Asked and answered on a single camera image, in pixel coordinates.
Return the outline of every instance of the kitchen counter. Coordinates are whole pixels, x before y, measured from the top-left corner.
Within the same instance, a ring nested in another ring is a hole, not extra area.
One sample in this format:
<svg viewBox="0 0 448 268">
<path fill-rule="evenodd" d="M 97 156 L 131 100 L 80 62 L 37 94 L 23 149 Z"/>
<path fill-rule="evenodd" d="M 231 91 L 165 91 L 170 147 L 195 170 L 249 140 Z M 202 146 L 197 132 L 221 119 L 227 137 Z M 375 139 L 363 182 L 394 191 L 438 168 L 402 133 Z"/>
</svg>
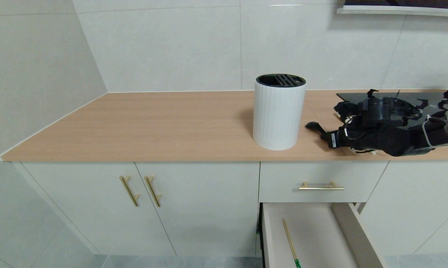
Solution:
<svg viewBox="0 0 448 268">
<path fill-rule="evenodd" d="M 1 156 L 3 161 L 325 161 L 448 160 L 448 146 L 422 156 L 392 157 L 329 149 L 309 121 L 327 131 L 342 90 L 308 90 L 297 144 L 270 151 L 252 139 L 253 91 L 107 93 Z M 366 92 L 345 90 L 344 92 Z M 402 92 L 420 92 L 405 90 Z"/>
</svg>

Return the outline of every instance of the backsplash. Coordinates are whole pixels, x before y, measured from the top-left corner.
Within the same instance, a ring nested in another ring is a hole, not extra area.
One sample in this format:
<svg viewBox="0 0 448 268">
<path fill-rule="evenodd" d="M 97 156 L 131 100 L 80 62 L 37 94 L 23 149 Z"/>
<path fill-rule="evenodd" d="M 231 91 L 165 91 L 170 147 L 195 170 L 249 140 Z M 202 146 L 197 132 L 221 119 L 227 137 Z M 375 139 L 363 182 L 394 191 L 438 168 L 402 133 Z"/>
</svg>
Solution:
<svg viewBox="0 0 448 268">
<path fill-rule="evenodd" d="M 74 0 L 109 92 L 448 88 L 448 17 L 336 14 L 341 0 Z"/>
</svg>

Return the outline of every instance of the cabinet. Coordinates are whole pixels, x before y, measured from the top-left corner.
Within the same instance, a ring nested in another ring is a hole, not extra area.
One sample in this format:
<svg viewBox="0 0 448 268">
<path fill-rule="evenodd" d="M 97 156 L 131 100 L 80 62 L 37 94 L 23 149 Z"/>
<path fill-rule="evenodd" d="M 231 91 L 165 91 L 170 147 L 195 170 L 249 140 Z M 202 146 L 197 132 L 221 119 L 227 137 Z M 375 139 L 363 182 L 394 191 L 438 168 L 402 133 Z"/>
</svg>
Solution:
<svg viewBox="0 0 448 268">
<path fill-rule="evenodd" d="M 133 162 L 23 165 L 101 254 L 175 255 Z"/>
<path fill-rule="evenodd" d="M 448 252 L 448 220 L 416 251 L 416 254 L 440 252 Z"/>
<path fill-rule="evenodd" d="M 178 256 L 255 256 L 259 163 L 136 163 Z"/>
<path fill-rule="evenodd" d="M 448 219 L 448 161 L 390 162 L 361 218 L 383 255 L 415 253 Z"/>
</svg>

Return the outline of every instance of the gold cabinet handle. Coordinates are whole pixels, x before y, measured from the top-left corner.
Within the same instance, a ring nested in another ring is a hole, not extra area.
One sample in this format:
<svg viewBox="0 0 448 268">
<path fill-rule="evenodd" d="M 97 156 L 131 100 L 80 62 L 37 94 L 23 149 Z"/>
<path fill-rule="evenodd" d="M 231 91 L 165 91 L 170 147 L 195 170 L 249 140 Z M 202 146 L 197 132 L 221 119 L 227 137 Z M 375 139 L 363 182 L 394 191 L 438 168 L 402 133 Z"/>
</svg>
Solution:
<svg viewBox="0 0 448 268">
<path fill-rule="evenodd" d="M 123 183 L 123 186 L 125 187 L 125 190 L 127 191 L 128 195 L 130 196 L 130 198 L 132 199 L 133 205 L 135 205 L 135 207 L 138 206 L 138 203 L 136 202 L 136 200 L 138 200 L 140 194 L 136 194 L 134 197 L 132 195 L 132 193 L 130 192 L 130 188 L 128 188 L 127 185 L 127 181 L 130 179 L 130 176 L 127 176 L 126 178 L 124 178 L 123 176 L 120 176 L 120 180 Z"/>
<path fill-rule="evenodd" d="M 151 190 L 151 195 L 153 196 L 153 199 L 154 199 L 154 201 L 156 202 L 156 205 L 158 206 L 158 207 L 161 207 L 161 205 L 160 205 L 160 198 L 161 198 L 161 194 L 159 194 L 158 196 L 156 196 L 156 194 L 154 193 L 154 190 L 153 190 L 153 187 L 151 186 L 151 182 L 153 181 L 153 179 L 154 179 L 154 176 L 153 175 L 151 175 L 151 176 L 146 176 L 145 178 L 144 178 L 144 180 L 146 181 L 146 184 L 148 185 L 148 188 Z"/>
<path fill-rule="evenodd" d="M 302 186 L 298 188 L 299 190 L 344 190 L 344 187 L 337 187 L 335 182 L 330 182 L 330 186 L 322 187 L 309 187 L 307 182 L 302 183 Z"/>
</svg>

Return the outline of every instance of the drawer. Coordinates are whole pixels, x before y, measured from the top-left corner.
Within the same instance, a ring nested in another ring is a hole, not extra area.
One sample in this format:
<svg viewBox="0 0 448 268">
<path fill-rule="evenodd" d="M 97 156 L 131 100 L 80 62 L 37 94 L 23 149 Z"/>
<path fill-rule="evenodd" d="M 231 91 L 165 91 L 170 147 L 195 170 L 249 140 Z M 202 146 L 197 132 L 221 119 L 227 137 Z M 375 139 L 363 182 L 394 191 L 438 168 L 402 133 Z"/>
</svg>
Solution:
<svg viewBox="0 0 448 268">
<path fill-rule="evenodd" d="M 259 202 L 366 202 L 388 162 L 262 162 Z M 308 187 L 326 190 L 299 190 Z M 331 189 L 330 183 L 344 190 Z"/>
<path fill-rule="evenodd" d="M 302 268 L 387 268 L 351 203 L 263 203 L 265 268 L 295 268 L 285 219 Z"/>
</svg>

